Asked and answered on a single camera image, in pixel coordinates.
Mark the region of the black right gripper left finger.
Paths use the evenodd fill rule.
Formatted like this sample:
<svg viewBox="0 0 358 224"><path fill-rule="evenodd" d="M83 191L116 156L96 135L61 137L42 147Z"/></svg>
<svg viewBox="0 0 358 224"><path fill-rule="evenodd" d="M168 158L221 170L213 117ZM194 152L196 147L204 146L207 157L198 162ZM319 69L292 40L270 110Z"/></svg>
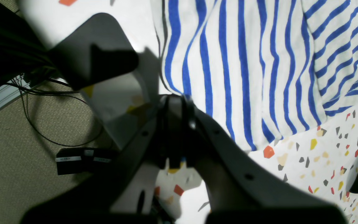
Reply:
<svg viewBox="0 0 358 224"><path fill-rule="evenodd" d="M162 224L152 213L155 182L167 154L160 140L168 97L118 154L72 190L28 210L22 224Z"/></svg>

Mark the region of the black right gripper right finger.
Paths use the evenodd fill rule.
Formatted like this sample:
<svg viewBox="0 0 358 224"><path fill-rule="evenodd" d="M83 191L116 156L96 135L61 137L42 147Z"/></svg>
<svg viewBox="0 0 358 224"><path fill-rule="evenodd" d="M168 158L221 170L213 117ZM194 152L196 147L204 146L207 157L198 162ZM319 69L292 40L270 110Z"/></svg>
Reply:
<svg viewBox="0 0 358 224"><path fill-rule="evenodd" d="M345 224L332 203L298 190L258 165L189 96L180 97L185 157L204 180L207 224Z"/></svg>

